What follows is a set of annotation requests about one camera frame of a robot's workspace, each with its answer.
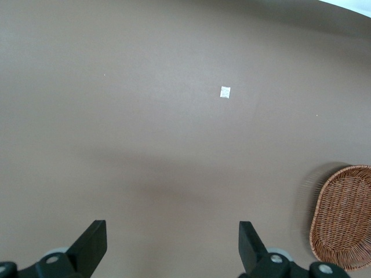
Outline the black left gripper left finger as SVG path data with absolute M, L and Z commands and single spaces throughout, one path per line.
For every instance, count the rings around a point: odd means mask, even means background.
M 106 252 L 106 221 L 95 220 L 65 252 L 48 254 L 20 270 L 14 262 L 1 262 L 1 277 L 91 277 Z

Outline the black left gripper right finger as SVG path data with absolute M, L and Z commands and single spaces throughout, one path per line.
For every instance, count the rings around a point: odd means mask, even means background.
M 245 272 L 240 277 L 348 277 L 339 266 L 314 262 L 308 269 L 298 266 L 286 256 L 270 253 L 250 221 L 239 223 L 238 251 Z

